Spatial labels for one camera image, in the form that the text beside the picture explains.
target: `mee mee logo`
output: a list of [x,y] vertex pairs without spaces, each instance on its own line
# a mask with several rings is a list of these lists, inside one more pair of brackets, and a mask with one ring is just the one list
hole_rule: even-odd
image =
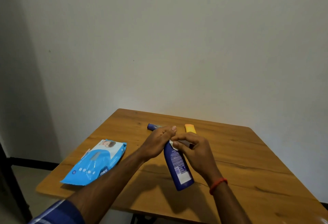
[[107,173],[108,171],[109,171],[108,167],[105,166],[105,167],[100,171],[99,176],[104,175],[104,174]]

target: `red thread wristband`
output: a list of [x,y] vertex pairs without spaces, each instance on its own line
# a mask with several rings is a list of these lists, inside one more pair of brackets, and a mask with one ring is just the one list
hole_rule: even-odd
[[227,179],[225,179],[225,178],[223,178],[223,177],[220,178],[219,180],[215,181],[215,182],[212,184],[212,186],[211,186],[211,188],[210,188],[210,194],[211,194],[211,195],[213,195],[214,190],[216,189],[216,187],[217,187],[220,183],[222,183],[222,182],[226,182],[226,183],[228,184]]

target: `plaid shirt sleeve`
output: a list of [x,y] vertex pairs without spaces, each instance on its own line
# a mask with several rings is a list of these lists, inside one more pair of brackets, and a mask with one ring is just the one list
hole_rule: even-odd
[[68,200],[58,201],[28,224],[85,224],[80,211]]

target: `wooden table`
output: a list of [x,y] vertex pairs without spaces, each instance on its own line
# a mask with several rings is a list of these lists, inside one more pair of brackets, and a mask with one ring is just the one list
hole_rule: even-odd
[[[322,224],[322,218],[328,220],[326,209],[252,129],[126,109],[114,112],[37,186],[36,191],[56,198],[69,197],[79,187],[59,181],[89,148],[106,138],[126,142],[126,157],[151,133],[147,130],[148,123],[176,125],[178,133],[185,132],[185,124],[194,124],[197,134],[209,140],[217,166],[253,223]],[[189,168],[195,183],[177,192],[163,153],[160,154],[137,171],[112,208],[220,223],[204,179],[191,166]]]

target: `blue wipes packet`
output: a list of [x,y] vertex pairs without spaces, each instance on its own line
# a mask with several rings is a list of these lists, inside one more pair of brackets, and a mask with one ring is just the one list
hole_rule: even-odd
[[87,185],[104,175],[121,159],[126,143],[101,140],[71,169],[61,183]]

